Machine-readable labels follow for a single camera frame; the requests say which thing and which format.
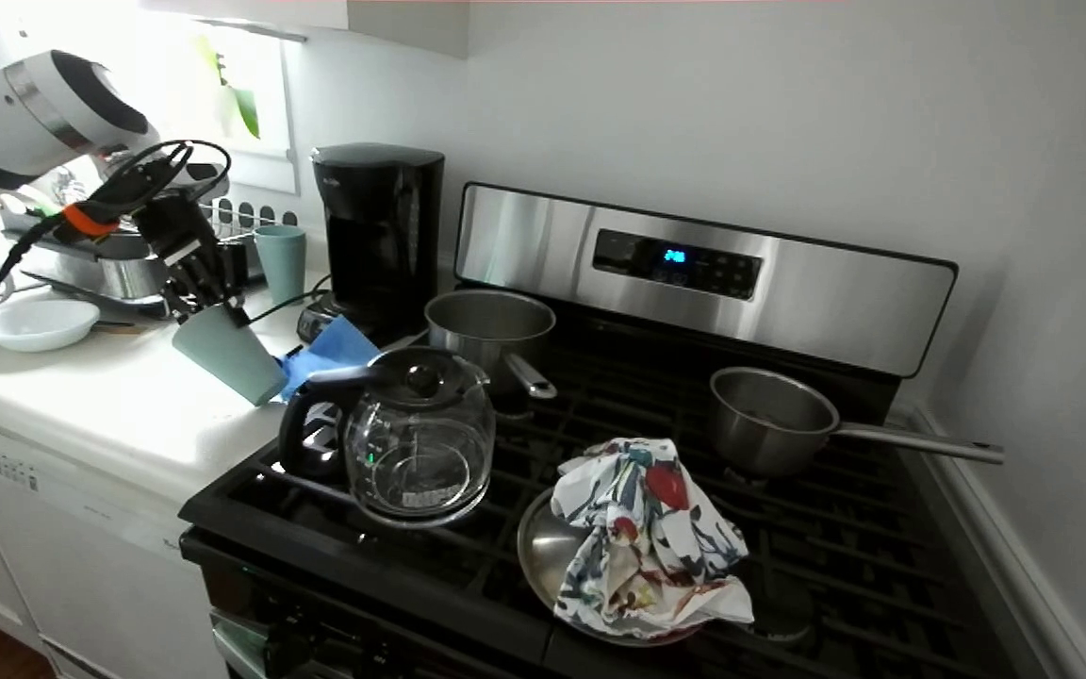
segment white countertop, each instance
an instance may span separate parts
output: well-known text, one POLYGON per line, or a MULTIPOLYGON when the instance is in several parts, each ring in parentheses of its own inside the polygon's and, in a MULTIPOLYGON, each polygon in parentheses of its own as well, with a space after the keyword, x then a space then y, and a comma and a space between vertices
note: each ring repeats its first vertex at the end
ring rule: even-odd
MULTIPOLYGON (((270 355, 298 348, 293 310, 252 329, 270 355)), ((0 348, 0 430, 180 506, 270 441, 284 407, 252 407, 170 337, 170 320, 143 320, 97 324, 47 355, 0 348)))

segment black coffee maker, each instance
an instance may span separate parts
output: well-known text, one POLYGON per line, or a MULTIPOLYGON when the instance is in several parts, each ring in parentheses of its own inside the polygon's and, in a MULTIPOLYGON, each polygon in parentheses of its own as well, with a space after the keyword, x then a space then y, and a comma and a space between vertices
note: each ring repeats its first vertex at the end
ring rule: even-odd
POLYGON ((443 164, 439 149, 417 147, 314 149, 331 296, 375 344, 421 329, 421 306, 435 296, 443 164))

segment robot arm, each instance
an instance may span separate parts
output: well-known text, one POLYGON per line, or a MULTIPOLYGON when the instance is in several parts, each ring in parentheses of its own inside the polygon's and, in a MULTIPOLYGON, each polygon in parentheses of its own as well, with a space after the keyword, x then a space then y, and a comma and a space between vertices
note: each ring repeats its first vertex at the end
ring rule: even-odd
POLYGON ((150 120, 113 93, 104 69, 84 57, 53 47, 0 69, 0 188, 153 138, 150 120))

